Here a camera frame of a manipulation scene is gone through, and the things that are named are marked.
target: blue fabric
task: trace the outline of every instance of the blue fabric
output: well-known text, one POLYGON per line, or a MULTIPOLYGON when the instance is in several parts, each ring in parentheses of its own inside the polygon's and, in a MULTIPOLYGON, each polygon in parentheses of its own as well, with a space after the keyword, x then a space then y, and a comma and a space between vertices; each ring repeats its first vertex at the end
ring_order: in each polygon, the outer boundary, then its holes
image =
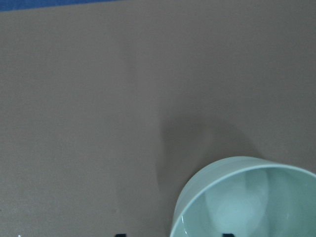
POLYGON ((115 0, 0 0, 0 11, 115 0))

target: blue strip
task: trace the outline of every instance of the blue strip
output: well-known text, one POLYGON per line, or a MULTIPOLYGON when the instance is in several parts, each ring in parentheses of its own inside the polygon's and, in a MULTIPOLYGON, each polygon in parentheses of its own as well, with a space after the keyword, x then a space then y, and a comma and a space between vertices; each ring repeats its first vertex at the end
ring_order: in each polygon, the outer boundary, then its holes
POLYGON ((0 11, 12 11, 28 8, 83 4, 115 0, 0 0, 0 11))

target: gray surface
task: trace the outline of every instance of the gray surface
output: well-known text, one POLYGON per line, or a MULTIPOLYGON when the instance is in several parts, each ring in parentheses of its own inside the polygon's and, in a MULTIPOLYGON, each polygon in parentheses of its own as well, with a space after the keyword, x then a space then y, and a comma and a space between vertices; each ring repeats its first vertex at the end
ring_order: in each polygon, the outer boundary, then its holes
POLYGON ((316 171, 314 1, 0 13, 0 236, 165 237, 204 165, 316 171))

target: blue edge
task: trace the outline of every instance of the blue edge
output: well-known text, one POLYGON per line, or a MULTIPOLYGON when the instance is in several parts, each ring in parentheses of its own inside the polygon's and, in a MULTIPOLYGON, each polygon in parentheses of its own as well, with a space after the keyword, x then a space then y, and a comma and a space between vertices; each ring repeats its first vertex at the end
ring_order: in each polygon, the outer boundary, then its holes
POLYGON ((0 11, 13 11, 29 8, 83 4, 116 0, 0 0, 0 11))

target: light blue bowl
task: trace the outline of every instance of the light blue bowl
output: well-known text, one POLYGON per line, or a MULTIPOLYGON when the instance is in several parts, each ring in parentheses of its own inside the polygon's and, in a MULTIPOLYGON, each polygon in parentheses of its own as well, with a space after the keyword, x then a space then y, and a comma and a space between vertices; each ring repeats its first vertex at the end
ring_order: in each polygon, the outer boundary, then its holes
POLYGON ((316 237, 316 175, 252 157, 214 162, 178 198, 170 237, 316 237))

